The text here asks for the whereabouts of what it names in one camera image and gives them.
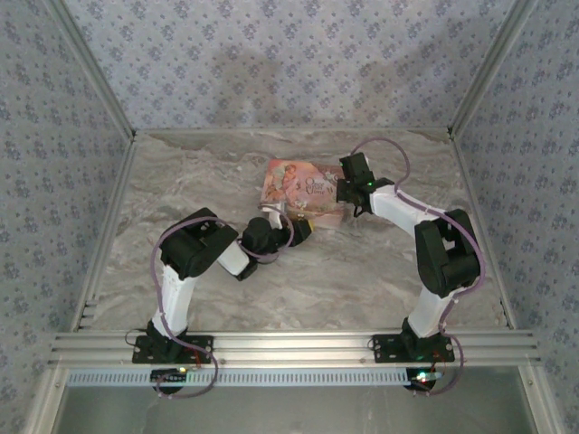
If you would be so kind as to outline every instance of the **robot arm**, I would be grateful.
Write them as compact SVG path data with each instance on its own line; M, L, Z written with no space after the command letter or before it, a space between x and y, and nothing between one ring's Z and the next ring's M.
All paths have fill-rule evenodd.
M173 341L174 335L183 340L187 331L187 310L193 296L197 280L215 262L238 280L248 278L257 269L258 262L252 256L270 255L286 245L290 240L290 230L284 227L279 219L275 227L262 217L249 221L243 232L241 242L239 233L229 225L217 223L216 215L203 208L191 214L176 225L199 220L174 231L160 245L161 262L163 263L163 312L171 334L161 319L161 310L157 308L153 318L148 322L147 335L155 347L156 354L165 362L173 362L183 347ZM307 221L292 222L294 236L290 246L303 242L311 233Z
M422 292L416 308L404 320L403 340L410 353L418 354L421 341L438 334L441 315L452 296L472 285L479 276L476 254L460 232L445 220L401 200L392 181L376 180L364 154L341 158L340 164L345 179L338 181L337 200L355 205L355 217L370 212L394 223L415 239ZM434 214L446 214L474 238L469 216L463 210L445 212L418 200L412 201L433 210Z

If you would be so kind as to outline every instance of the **glass panel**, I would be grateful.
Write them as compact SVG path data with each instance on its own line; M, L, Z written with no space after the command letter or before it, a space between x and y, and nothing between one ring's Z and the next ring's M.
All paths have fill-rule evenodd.
M535 433L516 368L469 368L445 395L402 387L218 387L160 400L148 387L67 388L53 434Z

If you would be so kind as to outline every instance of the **box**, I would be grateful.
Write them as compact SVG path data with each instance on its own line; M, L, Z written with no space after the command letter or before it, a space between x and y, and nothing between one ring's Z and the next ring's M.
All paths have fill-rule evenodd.
M319 228L337 228L344 204L336 202L339 165L306 161L270 160L261 192L261 204L285 203L290 218L313 220Z

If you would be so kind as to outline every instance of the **marble surface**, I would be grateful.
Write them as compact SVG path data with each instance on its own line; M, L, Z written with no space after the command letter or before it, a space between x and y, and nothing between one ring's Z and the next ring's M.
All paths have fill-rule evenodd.
M156 310L148 258L162 231L204 206L242 231L260 215L256 207L270 158L335 164L360 140L385 134L404 146L412 162L407 193L441 208L470 208L451 144L426 135L399 130L139 134L91 327L144 326ZM402 175L403 159L393 147L373 143L364 150L377 176ZM349 212L339 229L315 231L243 282L213 265L195 288L190 329L397 327L421 289L414 252L413 239L391 223L367 214L354 219ZM492 269L483 289L457 305L449 324L506 324Z

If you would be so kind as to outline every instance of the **black mounting plate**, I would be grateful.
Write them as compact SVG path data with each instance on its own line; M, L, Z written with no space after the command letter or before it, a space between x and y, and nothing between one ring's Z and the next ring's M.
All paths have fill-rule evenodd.
M452 341L444 336L440 336L436 344L430 348L429 353L424 354L420 360L408 354L400 335L374 335L371 342L376 363L454 362Z
M187 342L188 344L193 344L205 348L210 353L214 350L214 337L209 335L185 335L180 336L180 339ZM211 359L201 352L184 348L181 353L176 357L176 359L171 364L197 364L197 356L199 357L199 362L201 364L211 364ZM164 355L158 350L158 347L153 345L153 339L147 335L142 335L137 338L135 342L135 349L133 350L133 363L134 364L161 364L167 363Z

